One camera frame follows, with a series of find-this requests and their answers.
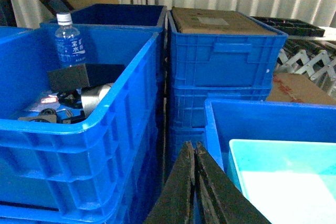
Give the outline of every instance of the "crate rim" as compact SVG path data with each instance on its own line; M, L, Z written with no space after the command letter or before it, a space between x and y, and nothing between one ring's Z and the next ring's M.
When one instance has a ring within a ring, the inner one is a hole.
M35 32L39 29L32 30L29 32L23 32L19 36L28 35L31 32ZM28 132L28 133L39 133L39 134L53 134L53 135L72 135L85 132L90 128L94 127L99 121L101 121L109 109L109 105L113 102L118 95L118 92L115 90L121 90L122 87L125 85L125 82L128 80L129 76L132 72L137 68L138 64L142 60L142 56L146 54L150 50L152 46L156 47L155 41L157 40L159 33L157 32L150 32L152 36L150 39L144 44L144 46L140 49L140 51L134 56L133 60L129 63L129 65L125 68L123 73L120 75L122 78L118 78L116 82L113 84L112 88L106 94L106 96L100 101L98 106L92 112L92 114L85 119L83 122L77 124L53 124L50 127L46 123L39 123L35 122L31 124L25 121L17 121L17 120L10 120L10 119L0 119L0 131L14 131L14 132Z
M88 5L86 7L83 7L81 9L78 9L78 10L72 10L70 11L70 13L75 13L75 12L78 12L80 10L83 10L85 8L89 8L89 7L93 7L93 6L98 6L98 5L114 5L114 6L151 6L151 5L132 5L132 4L101 4L101 3L96 3L96 4L92 4L92 5ZM162 27L162 24L164 23L164 20L165 20L165 16L166 16L166 13L167 13L167 6L165 5L156 5L158 7L162 7L162 11L161 11L161 14L159 16L159 19L156 23L156 26L136 26L136 25L99 25L99 24L76 24L74 23L74 26L93 26L93 27L100 27L100 26L103 26L103 27L106 27L106 28L119 28L120 30L124 30L124 29L131 29L132 27L134 28L138 28L140 30L149 30L150 28L151 29L155 29L155 31L157 32L162 32L164 30L164 27ZM56 20L56 18L52 18L52 19L49 19L45 22L42 22L40 23L40 26L58 26L57 23L52 23L54 20Z

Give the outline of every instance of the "stacked blue crates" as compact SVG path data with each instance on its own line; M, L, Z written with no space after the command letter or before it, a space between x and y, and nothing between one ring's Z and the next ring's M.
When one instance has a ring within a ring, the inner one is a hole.
M143 219L157 196L147 189L160 184L159 34L81 26L89 63L123 64L124 72L81 123L17 121L18 111L50 89L47 71L60 67L56 29L43 26L0 41L0 223ZM147 207L139 208L144 200Z
M274 35L183 34L168 13L168 163L183 142L204 141L207 98L265 100L287 34L250 18Z

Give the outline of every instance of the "crate handle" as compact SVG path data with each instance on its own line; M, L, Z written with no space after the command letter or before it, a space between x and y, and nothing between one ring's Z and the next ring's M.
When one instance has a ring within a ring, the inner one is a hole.
M214 43L214 52L251 52L252 44Z

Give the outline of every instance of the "blue plastic crate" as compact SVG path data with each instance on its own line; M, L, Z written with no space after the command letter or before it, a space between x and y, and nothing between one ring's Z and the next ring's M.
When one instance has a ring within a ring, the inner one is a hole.
M119 187L121 193L114 195L115 206L112 208L113 211L108 220L104 222L95 222L99 224L113 224L113 223L124 223L123 218L127 212L132 212L133 208L140 209L136 214L130 215L132 218L138 219L141 216L145 216L150 211L149 208L143 208L143 201L148 202L156 201L157 195L152 194L152 191L159 188L157 172L159 171L156 166L155 157L155 146L158 130L155 126L155 109L153 108L151 114L147 115L147 125L143 129L143 132L139 134L141 138L140 145L138 146L137 153L133 157L133 167L132 170L125 172L125 180L123 185ZM60 222L49 222L49 221L37 221L28 220L25 218L30 217L31 211L25 209L27 215L23 216L22 220L16 218L4 218L0 217L0 224L14 223L28 223L28 224L57 224ZM88 222L78 222L71 220L63 220L62 223L91 223Z
M1 205L2 217L99 223L113 213L139 133L155 108L158 35L81 31L91 62L126 69L93 113L72 125L8 119L50 89L47 71L59 67L52 31L40 28L0 42L0 201L51 208L41 213Z
M205 127L204 101L207 98L265 101L268 87L200 88L173 86L169 94L169 124L172 127Z
M205 148L224 171L231 139L336 142L336 106L209 99L205 113Z
M173 164L179 156L180 150L184 142L191 141L193 146L196 147L197 142L202 144L205 141L204 128L169 128L167 138L167 167L168 171L173 168Z
M336 144L231 140L227 175L273 224L335 223Z
M158 5L113 5L94 4L71 13L74 25L82 27L95 26L109 29L127 29L143 32L159 33L156 74L163 72L164 61L164 25L167 12L166 6ZM41 23L41 27L58 27L55 18Z
M168 12L171 81L192 87L269 86L287 34L250 18L277 35L178 33Z

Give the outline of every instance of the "corrugated metal wall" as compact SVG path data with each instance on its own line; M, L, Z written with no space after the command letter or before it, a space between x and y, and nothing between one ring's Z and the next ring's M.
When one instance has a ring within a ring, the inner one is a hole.
M149 4L238 10L250 16L297 18L317 26L336 27L336 0L118 0L121 4ZM12 0L20 27L37 28L51 17L38 0Z

